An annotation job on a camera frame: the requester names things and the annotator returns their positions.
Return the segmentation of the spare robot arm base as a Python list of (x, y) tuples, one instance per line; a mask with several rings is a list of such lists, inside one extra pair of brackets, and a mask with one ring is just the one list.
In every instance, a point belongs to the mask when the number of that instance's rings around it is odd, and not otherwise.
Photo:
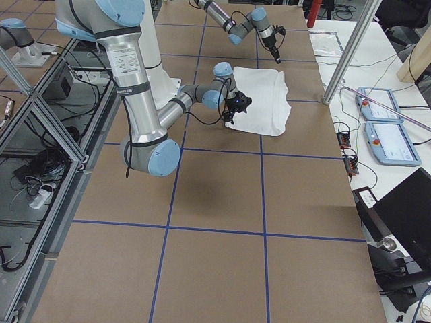
[(11, 60), (18, 67), (42, 67), (57, 47), (35, 41), (25, 23), (18, 18), (1, 20), (1, 48), (17, 48)]

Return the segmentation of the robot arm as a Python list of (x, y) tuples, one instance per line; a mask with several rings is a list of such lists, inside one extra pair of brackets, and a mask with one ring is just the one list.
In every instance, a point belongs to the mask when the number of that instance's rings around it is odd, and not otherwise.
[(139, 47), (143, 1), (56, 1), (55, 9), (60, 33), (96, 42), (106, 50), (117, 94), (129, 116), (129, 139), (123, 144), (129, 168), (152, 176), (171, 174), (178, 165), (180, 147), (169, 138), (168, 128), (197, 102), (210, 108), (239, 103), (242, 92), (233, 69), (221, 62), (214, 67), (210, 84), (185, 85), (160, 110), (156, 108)]
[(271, 24), (264, 7), (253, 9), (247, 14), (234, 11), (228, 15), (216, 1), (195, 0), (188, 3), (211, 17), (227, 33), (229, 41), (235, 46), (255, 31), (262, 47), (272, 55), (277, 64), (281, 63), (279, 48), (283, 43), (277, 45), (276, 35), (285, 37), (286, 29), (283, 26)]

